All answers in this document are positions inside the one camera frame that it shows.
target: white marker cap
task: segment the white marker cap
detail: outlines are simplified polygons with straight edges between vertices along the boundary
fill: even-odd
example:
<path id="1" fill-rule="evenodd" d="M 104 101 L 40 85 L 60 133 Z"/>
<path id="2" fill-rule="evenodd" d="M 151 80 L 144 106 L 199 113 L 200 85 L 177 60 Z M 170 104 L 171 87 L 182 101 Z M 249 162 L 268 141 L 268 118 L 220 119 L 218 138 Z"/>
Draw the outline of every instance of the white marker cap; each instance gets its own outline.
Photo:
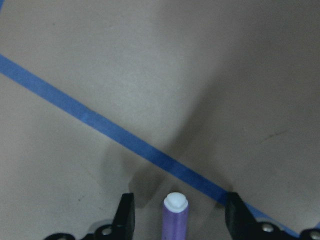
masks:
<path id="1" fill-rule="evenodd" d="M 188 200 L 180 192 L 169 193 L 163 201 L 165 207 L 173 213 L 181 213 L 188 207 Z"/>

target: blue tape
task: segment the blue tape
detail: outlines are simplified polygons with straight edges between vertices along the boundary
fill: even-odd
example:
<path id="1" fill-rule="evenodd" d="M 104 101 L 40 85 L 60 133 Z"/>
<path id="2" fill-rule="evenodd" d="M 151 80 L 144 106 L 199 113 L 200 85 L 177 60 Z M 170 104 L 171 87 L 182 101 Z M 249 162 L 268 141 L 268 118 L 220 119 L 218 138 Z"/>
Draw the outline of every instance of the blue tape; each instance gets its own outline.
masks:
<path id="1" fill-rule="evenodd" d="M 1 9 L 2 9 L 2 5 L 4 4 L 4 1 L 5 0 L 0 0 L 0 12 L 1 12 Z"/>
<path id="2" fill-rule="evenodd" d="M 73 99 L 69 95 L 45 82 L 1 54 L 0 73 L 52 103 L 56 107 L 64 110 L 68 114 L 74 116 L 76 119 L 108 136 L 159 168 L 189 184 L 218 203 L 222 205 L 226 204 L 226 190 L 151 146 L 124 128 L 118 126 L 114 122 L 108 120 L 104 116 L 90 110 L 79 101 Z M 247 204 L 247 206 L 256 218 L 264 217 L 272 219 L 253 206 L 249 204 Z M 297 236 L 297 234 L 289 228 L 285 226 L 283 226 L 283 228 L 291 235 Z"/>

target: screw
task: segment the screw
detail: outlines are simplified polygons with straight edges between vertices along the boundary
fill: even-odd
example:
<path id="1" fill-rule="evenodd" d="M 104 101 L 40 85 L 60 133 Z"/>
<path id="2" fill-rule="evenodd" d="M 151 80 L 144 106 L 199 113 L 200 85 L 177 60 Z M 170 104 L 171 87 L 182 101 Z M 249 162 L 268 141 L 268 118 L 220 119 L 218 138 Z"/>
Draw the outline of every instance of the screw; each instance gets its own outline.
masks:
<path id="1" fill-rule="evenodd" d="M 262 230 L 267 233 L 272 233 L 274 231 L 274 227 L 269 223 L 264 223 L 262 224 Z"/>
<path id="2" fill-rule="evenodd" d="M 318 231 L 311 231 L 311 232 L 310 232 L 310 237 L 311 237 L 313 240 L 320 240 L 320 232 L 318 232 Z"/>
<path id="3" fill-rule="evenodd" d="M 107 227 L 107 228 L 105 228 L 105 229 L 103 229 L 103 230 L 101 231 L 102 235 L 104 235 L 104 236 L 110 235 L 111 232 L 112 232 L 112 230 L 111 230 L 110 227 Z"/>

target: gray floor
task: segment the gray floor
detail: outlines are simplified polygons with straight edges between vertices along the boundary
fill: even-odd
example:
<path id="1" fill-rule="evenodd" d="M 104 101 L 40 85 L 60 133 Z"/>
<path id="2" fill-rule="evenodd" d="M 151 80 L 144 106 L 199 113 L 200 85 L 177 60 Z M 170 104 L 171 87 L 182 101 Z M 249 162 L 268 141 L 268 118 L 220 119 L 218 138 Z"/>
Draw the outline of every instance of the gray floor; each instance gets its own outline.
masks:
<path id="1" fill-rule="evenodd" d="M 320 2 L 6 0 L 0 53 L 294 231 L 320 221 Z M 167 193 L 189 240 L 224 209 L 0 74 L 0 239 L 83 237 L 136 197 L 135 240 Z"/>

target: marker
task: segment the marker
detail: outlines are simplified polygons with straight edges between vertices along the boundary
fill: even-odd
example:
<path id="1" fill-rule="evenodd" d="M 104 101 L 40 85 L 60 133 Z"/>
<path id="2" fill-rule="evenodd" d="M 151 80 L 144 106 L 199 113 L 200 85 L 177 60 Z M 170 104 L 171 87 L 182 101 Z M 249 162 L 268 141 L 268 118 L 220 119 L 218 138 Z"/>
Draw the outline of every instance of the marker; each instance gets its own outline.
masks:
<path id="1" fill-rule="evenodd" d="M 169 193 L 163 201 L 162 240 L 186 240 L 189 203 L 180 192 Z"/>

